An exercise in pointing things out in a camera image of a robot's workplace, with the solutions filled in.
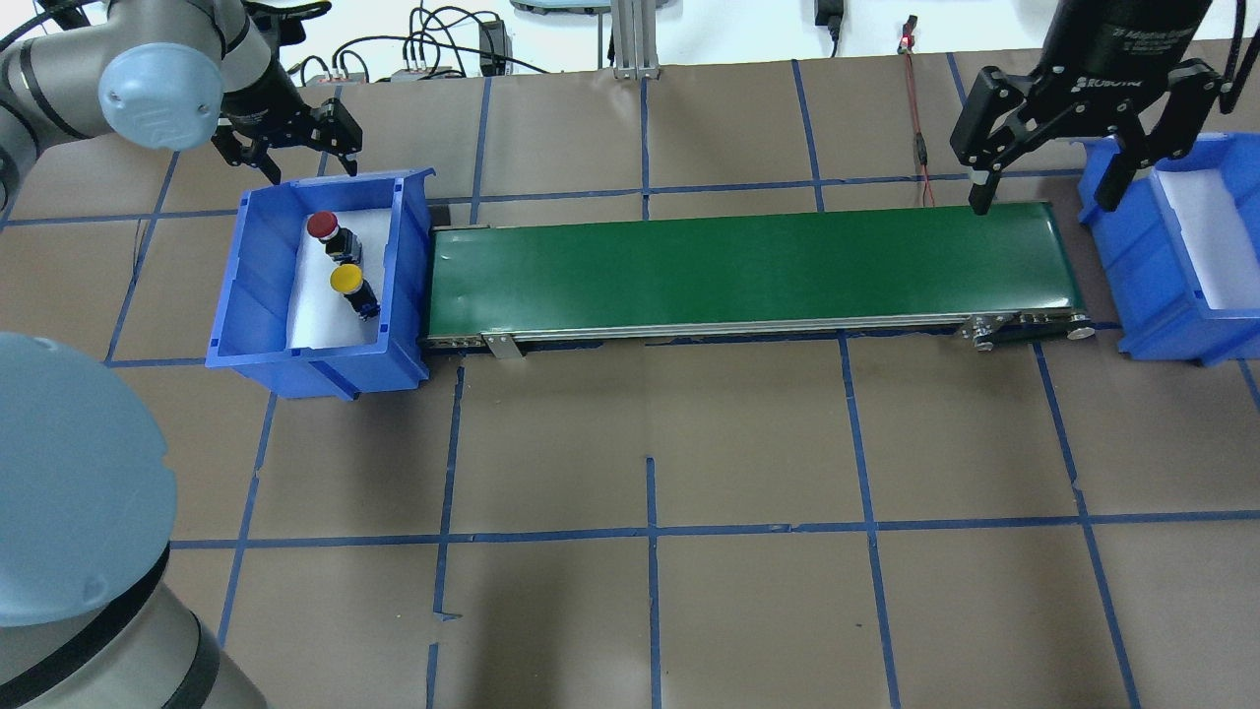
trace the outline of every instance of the green conveyor belt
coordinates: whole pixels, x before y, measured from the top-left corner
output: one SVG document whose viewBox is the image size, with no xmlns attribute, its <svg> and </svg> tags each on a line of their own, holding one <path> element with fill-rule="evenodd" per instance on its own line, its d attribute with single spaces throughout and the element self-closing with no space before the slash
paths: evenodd
<svg viewBox="0 0 1260 709">
<path fill-rule="evenodd" d="M 436 233 L 428 339 L 728 332 L 1082 307 L 1050 207 Z"/>
</svg>

